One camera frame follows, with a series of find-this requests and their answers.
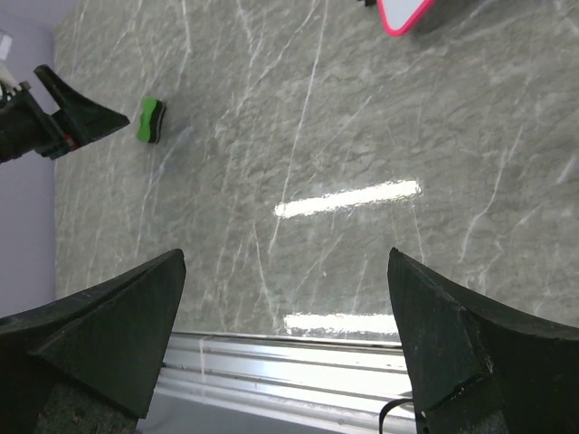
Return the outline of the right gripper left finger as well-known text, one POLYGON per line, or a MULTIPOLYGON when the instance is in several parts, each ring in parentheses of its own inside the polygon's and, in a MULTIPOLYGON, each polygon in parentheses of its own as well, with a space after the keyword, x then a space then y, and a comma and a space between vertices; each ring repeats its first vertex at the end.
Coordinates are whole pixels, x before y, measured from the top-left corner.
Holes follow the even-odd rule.
POLYGON ((133 433, 147 416, 185 285, 170 250, 1 320, 1 431, 133 433))

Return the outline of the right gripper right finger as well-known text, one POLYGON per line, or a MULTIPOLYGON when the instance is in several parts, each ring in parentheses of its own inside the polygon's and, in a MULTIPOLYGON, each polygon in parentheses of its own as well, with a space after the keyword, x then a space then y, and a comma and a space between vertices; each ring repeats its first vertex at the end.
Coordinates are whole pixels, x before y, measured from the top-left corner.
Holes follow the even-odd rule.
POLYGON ((578 330, 391 249, 388 287, 419 433, 575 433, 578 330))

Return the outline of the pink framed whiteboard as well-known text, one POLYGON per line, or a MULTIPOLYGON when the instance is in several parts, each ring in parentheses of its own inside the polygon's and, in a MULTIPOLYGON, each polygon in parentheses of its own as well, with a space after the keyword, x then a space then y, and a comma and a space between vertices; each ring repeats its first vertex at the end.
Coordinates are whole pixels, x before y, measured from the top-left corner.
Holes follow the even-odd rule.
POLYGON ((408 33, 434 3, 434 0, 376 1, 384 30, 394 37, 408 33))

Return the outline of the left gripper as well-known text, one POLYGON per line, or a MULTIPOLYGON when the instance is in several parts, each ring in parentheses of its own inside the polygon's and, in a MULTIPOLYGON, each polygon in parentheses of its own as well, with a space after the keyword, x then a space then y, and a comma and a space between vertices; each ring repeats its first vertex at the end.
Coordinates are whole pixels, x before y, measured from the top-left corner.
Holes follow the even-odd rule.
POLYGON ((32 151, 55 160, 108 137, 129 125, 129 119, 82 96, 49 66, 34 70, 59 109, 43 111, 27 81, 9 88, 1 83, 1 162, 32 151))

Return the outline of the green whiteboard eraser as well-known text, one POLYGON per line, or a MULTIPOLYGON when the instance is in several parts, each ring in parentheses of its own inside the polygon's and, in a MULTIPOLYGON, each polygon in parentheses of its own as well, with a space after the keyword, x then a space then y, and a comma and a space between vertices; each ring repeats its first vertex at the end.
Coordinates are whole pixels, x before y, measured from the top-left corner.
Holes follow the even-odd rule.
POLYGON ((161 137, 161 128, 166 113, 166 104, 160 99, 146 97, 141 101, 137 140, 156 144, 161 137))

